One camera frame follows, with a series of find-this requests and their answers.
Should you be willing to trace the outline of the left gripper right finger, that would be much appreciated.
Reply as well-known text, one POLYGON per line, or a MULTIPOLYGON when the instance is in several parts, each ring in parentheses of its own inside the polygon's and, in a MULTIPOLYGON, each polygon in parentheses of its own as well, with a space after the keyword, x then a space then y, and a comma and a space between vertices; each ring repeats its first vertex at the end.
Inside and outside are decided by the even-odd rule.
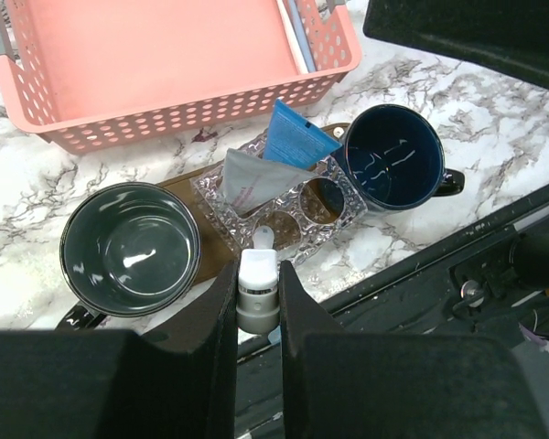
POLYGON ((522 369, 486 337, 352 333, 279 276, 288 438, 545 438, 522 369))

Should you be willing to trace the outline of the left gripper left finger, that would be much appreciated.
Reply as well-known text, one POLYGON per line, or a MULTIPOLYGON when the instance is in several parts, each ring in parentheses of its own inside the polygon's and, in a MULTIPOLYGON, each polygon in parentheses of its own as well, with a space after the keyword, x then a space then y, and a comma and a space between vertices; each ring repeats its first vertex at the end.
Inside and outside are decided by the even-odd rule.
POLYGON ((164 324, 0 331, 0 438, 231 438, 236 263, 164 324))

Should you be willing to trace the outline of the white capped toothbrush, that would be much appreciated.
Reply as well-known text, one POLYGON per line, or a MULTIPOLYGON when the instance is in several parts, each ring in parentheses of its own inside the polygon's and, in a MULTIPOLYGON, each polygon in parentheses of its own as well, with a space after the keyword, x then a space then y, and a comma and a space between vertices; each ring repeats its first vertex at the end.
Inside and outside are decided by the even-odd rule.
POLYGON ((241 253, 236 304, 240 330, 254 335, 270 333, 279 324, 278 260, 275 233, 259 226, 253 247, 241 253))

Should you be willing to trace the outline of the brown wooden oval tray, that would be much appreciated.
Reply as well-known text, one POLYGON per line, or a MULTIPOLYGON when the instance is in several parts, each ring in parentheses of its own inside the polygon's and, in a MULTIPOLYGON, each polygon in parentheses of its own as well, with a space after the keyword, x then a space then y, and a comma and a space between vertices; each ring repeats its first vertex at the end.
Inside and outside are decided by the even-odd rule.
POLYGON ((201 259, 199 274, 195 280, 197 284, 216 276, 223 265, 240 256, 234 255, 225 245, 225 242, 221 239, 221 237, 215 233, 215 229, 213 229, 207 222, 203 213, 198 209, 198 205, 194 199, 190 180, 193 177, 199 176, 202 173, 202 170, 206 167, 180 177, 169 179, 161 184, 161 187, 168 189, 186 203, 191 210, 195 221, 199 225, 202 238, 203 256, 201 259))

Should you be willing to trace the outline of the dark green mug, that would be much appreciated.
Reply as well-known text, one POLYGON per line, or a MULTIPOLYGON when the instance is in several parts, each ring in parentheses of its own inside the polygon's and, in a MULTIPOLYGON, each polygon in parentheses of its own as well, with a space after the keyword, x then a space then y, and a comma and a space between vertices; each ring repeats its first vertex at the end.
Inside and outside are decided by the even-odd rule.
POLYGON ((190 289, 200 261, 199 226, 178 196, 135 182, 99 190, 73 211, 60 238, 60 267, 78 302, 57 327, 154 314, 190 289))

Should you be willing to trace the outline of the clear textured acrylic holder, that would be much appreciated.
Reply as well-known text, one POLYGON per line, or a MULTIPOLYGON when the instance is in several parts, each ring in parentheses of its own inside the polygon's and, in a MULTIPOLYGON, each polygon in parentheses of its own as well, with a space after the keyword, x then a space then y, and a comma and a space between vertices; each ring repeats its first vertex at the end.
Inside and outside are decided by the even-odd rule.
POLYGON ((226 200, 223 168, 223 162, 204 168, 190 180, 191 190, 198 209, 236 256, 253 247, 257 228, 268 226, 278 259, 301 264, 367 212, 362 196, 331 157, 319 161, 309 178, 243 214, 226 200))

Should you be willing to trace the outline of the dark blue mug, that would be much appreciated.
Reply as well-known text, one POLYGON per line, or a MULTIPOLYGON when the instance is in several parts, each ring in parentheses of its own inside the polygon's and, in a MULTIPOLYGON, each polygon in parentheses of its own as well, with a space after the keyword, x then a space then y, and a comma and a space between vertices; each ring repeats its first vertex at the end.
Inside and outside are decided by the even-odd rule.
POLYGON ((414 209, 465 188, 462 172, 445 165, 432 125, 418 112, 381 104, 361 113, 332 156, 372 212, 414 209))

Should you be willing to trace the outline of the blue toothpaste tube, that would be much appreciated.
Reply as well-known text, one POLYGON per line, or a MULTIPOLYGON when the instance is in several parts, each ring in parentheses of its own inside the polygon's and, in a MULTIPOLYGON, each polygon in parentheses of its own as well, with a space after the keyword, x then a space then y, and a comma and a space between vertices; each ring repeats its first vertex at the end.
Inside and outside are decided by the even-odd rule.
POLYGON ((340 143, 277 100, 266 133, 263 159, 309 169, 340 148, 340 143))

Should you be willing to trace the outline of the pink plastic basket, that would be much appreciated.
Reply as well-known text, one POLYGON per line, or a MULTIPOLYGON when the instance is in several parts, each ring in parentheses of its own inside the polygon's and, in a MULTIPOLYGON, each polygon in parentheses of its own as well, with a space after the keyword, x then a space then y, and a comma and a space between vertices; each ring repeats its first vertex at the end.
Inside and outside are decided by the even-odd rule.
POLYGON ((316 71, 300 74, 276 1, 0 2, 10 121, 73 154, 320 100, 361 48, 342 1, 297 1, 316 71))

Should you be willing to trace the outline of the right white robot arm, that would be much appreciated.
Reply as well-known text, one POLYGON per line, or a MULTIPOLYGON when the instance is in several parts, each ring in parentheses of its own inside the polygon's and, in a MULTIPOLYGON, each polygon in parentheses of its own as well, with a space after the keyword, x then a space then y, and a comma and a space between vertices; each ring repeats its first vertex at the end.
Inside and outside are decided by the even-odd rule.
POLYGON ((549 90, 549 1, 370 1, 362 31, 549 90))

